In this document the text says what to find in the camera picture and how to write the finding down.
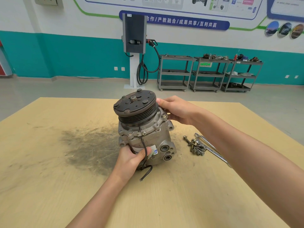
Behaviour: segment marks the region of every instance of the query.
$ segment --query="concrete floor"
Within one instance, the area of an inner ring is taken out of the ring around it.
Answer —
[[[133,92],[124,89],[127,79],[63,78],[51,82],[32,78],[0,78],[0,121],[39,97],[113,98]],[[304,145],[304,86],[254,85],[252,91],[222,92],[157,89],[151,80],[145,88],[160,98],[177,95],[188,101],[240,102],[285,134]]]

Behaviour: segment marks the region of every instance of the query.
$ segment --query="metal tool cart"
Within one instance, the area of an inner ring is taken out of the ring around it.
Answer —
[[[227,71],[228,68],[228,62],[229,60],[216,60],[216,59],[204,59],[203,57],[194,57],[196,61],[198,61],[197,65],[197,70],[192,70],[191,74],[195,76],[194,81],[190,81],[189,86],[195,92],[196,90],[214,90],[217,92],[218,90],[221,89],[223,80],[224,80],[224,74]],[[213,63],[218,63],[216,71],[203,71],[199,70],[200,67],[203,67],[202,64],[206,62],[213,62]],[[221,63],[225,63],[225,66],[223,68],[223,72],[219,72],[219,66]],[[197,78],[198,77],[214,77],[213,83],[197,83]],[[218,85],[215,84],[216,78],[220,78]]]
[[[226,91],[244,91],[244,92],[250,91],[252,89],[253,84],[255,83],[255,80],[256,80],[257,76],[259,75],[259,73],[261,71],[261,68],[262,68],[264,63],[263,62],[250,62],[250,61],[237,61],[237,60],[234,61],[233,59],[229,59],[228,65],[231,64],[231,63],[233,64],[233,66],[232,66],[232,69],[230,71],[230,74],[225,72],[225,76],[228,77],[228,81],[227,81],[227,83],[222,84],[221,89],[224,92],[226,92]],[[250,68],[251,68],[252,65],[260,66],[260,69],[259,69],[259,71],[256,75],[252,75],[252,76],[242,76],[242,75],[240,75],[241,73],[238,73],[238,75],[232,75],[232,73],[234,71],[234,68],[237,64],[249,65],[247,73],[249,73]],[[232,84],[231,84],[229,86],[231,78],[242,78],[243,79],[242,84],[237,84],[237,86],[232,86]],[[246,78],[253,79],[251,87],[244,86],[244,82],[245,82]]]
[[[157,74],[157,86],[160,89],[160,91],[163,91],[163,89],[183,89],[185,92],[186,89],[188,88],[190,75],[193,68],[193,63],[196,59],[190,56],[167,55],[167,54],[161,54],[160,58],[161,58],[161,66],[158,69],[158,74]],[[164,60],[186,61],[186,67],[184,70],[163,69]],[[192,61],[190,72],[187,71],[189,61]],[[162,75],[184,76],[184,79],[183,82],[177,82],[174,80],[162,80],[161,79]]]

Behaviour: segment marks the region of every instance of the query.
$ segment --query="circular photo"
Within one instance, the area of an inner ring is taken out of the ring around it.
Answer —
[[[303,33],[303,30],[304,30],[304,25],[302,25],[302,24],[296,25],[296,26],[291,30],[291,33],[290,33],[291,39],[296,39],[296,38],[298,38],[298,37]]]
[[[287,34],[289,34],[289,32],[291,31],[291,23],[285,23],[283,24],[279,31],[278,31],[278,37],[279,38],[284,38]]]
[[[273,34],[275,34],[277,32],[278,28],[279,28],[279,22],[277,22],[277,21],[270,22],[268,24],[268,26],[266,27],[265,35],[267,37],[272,36]]]

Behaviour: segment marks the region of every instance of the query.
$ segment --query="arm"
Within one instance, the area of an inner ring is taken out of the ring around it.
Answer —
[[[289,226],[304,225],[304,171],[213,113],[179,97],[157,99],[169,119],[195,126],[248,186]]]
[[[143,149],[137,155],[133,154],[128,146],[120,149],[113,172],[101,188],[76,217],[67,225],[67,228],[95,228],[104,227],[122,188],[134,174],[137,166],[145,157]]]

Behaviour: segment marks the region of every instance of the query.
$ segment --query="mounting hole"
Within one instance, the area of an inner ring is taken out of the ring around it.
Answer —
[[[172,158],[171,155],[166,155],[166,156],[164,157],[164,160],[165,160],[165,161],[169,161],[171,158]]]
[[[162,147],[161,147],[161,151],[162,152],[166,152],[166,151],[168,151],[169,150],[169,146],[168,145],[163,145]]]

